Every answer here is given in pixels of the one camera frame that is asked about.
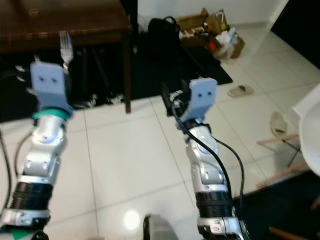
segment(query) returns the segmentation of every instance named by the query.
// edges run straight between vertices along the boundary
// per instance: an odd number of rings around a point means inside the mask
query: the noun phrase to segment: wooden table
[[[119,0],[1,0],[0,54],[122,42],[125,111],[131,112],[131,25]]]

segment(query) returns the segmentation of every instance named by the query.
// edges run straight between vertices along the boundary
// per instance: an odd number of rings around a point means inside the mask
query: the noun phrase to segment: slipper
[[[272,113],[270,126],[272,133],[277,137],[281,137],[287,134],[288,124],[285,122],[280,112],[275,111]]]
[[[246,95],[251,95],[254,93],[254,89],[250,87],[249,85],[239,85],[235,88],[232,88],[228,95],[232,98],[238,98]]]

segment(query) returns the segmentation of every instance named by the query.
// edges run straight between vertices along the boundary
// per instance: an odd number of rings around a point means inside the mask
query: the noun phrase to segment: fork
[[[63,69],[68,73],[69,63],[74,58],[74,50],[72,47],[72,41],[69,33],[66,31],[60,32],[60,52],[63,59]]]

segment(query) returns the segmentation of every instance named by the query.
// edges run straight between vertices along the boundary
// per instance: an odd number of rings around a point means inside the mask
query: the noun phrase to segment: white wall
[[[229,24],[270,22],[277,19],[288,0],[138,0],[140,19],[185,16],[200,13],[205,7],[211,14],[224,9]]]

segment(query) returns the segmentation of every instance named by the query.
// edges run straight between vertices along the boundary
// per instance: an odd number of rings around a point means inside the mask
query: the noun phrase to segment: white tile floor
[[[206,121],[214,136],[242,158],[247,193],[287,166],[293,154],[290,147],[266,148],[256,142],[273,136],[269,128],[273,111],[285,115],[289,133],[297,132],[291,106],[320,82],[320,70],[264,27],[237,31],[246,41],[245,49],[239,59],[222,63],[234,83],[218,86],[216,105]],[[254,94],[230,98],[228,90],[240,84],[251,85]],[[166,117],[160,97],[133,101],[130,115],[123,105],[78,111],[69,123],[69,144],[50,205],[52,220],[46,228],[50,239],[85,240],[97,235],[109,240],[141,239],[141,223],[148,213],[166,217],[180,239],[201,239],[183,135],[174,123]],[[0,127],[12,161],[17,143],[31,128],[30,121]],[[238,195],[238,163],[223,147],[220,157],[233,195]],[[0,159],[1,206],[7,189],[3,162]],[[131,210],[140,217],[135,230],[124,225]]]

